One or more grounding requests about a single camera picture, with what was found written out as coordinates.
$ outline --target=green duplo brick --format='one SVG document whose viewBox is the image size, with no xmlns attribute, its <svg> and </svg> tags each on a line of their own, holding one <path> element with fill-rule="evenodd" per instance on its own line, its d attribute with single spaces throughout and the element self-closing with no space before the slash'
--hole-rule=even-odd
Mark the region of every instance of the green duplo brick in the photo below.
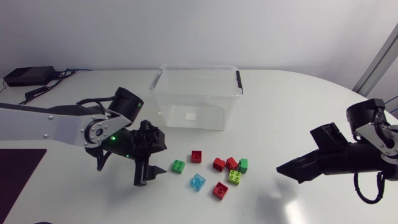
<svg viewBox="0 0 398 224">
<path fill-rule="evenodd" d="M 228 182 L 234 185 L 238 185 L 241 181 L 241 172 L 238 172 L 236 170 L 231 170 L 229 172 L 229 176 L 228 176 Z"/>
<path fill-rule="evenodd" d="M 182 171 L 184 170 L 184 167 L 185 167 L 185 162 L 174 160 L 174 163 L 172 165 L 172 171 L 181 174 Z"/>
<path fill-rule="evenodd" d="M 245 174 L 248 171 L 248 160 L 247 159 L 241 159 L 239 161 L 238 171 L 241 172 L 242 174 Z"/>
</svg>

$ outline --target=transparent plastic container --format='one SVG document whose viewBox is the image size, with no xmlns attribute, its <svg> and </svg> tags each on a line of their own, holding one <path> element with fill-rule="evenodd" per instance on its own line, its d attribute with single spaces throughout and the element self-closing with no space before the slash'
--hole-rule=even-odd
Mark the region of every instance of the transparent plastic container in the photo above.
<svg viewBox="0 0 398 224">
<path fill-rule="evenodd" d="M 239 70 L 221 65 L 162 65 L 150 90 L 166 126 L 220 131 L 243 94 Z"/>
</svg>

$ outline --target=metal pole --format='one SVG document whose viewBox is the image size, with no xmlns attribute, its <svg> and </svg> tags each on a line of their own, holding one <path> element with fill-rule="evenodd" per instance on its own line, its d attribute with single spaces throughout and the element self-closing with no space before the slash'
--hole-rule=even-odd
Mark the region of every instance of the metal pole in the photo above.
<svg viewBox="0 0 398 224">
<path fill-rule="evenodd" d="M 367 96 L 398 56 L 398 24 L 387 38 L 379 53 L 354 86 L 353 91 Z"/>
</svg>

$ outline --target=white table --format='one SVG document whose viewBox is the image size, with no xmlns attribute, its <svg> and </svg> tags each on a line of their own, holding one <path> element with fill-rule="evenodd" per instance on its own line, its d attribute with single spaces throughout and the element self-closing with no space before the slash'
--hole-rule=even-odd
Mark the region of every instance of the white table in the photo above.
<svg viewBox="0 0 398 224">
<path fill-rule="evenodd" d="M 148 119 L 166 136 L 168 149 L 150 164 L 167 169 L 145 187 L 134 187 L 134 162 L 112 155 L 102 172 L 82 147 L 53 141 L 6 141 L 2 148 L 46 148 L 5 223 L 396 223 L 396 184 L 386 182 L 376 205 L 362 202 L 353 175 L 321 175 L 298 184 L 276 167 L 317 148 L 310 130 L 335 122 L 352 141 L 346 109 L 365 100 L 351 90 L 319 78 L 275 70 L 241 70 L 244 95 L 235 104 L 225 131 L 167 128 L 149 94 L 154 70 L 79 72 L 29 106 L 74 104 L 84 98 L 112 96 L 121 86 L 145 105 L 132 126 Z M 35 87 L 11 88 L 0 101 L 18 103 Z M 397 120 L 387 114 L 390 123 Z M 201 164 L 189 163 L 202 150 Z M 239 186 L 227 172 L 211 168 L 215 157 L 247 158 L 249 169 Z M 182 175 L 170 171 L 174 159 L 186 161 Z M 206 184 L 195 192 L 196 174 Z M 360 175 L 363 193 L 377 194 L 376 173 Z M 220 181 L 229 187 L 223 200 L 211 191 Z"/>
</svg>

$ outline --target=transparent blue duplo brick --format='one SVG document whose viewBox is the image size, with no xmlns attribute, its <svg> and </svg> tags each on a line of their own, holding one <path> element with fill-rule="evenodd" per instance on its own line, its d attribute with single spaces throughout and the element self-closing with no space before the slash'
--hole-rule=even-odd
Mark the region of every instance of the transparent blue duplo brick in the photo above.
<svg viewBox="0 0 398 224">
<path fill-rule="evenodd" d="M 195 174 L 191 180 L 191 187 L 193 187 L 195 190 L 200 190 L 204 186 L 205 182 L 206 179 L 199 174 Z"/>
</svg>

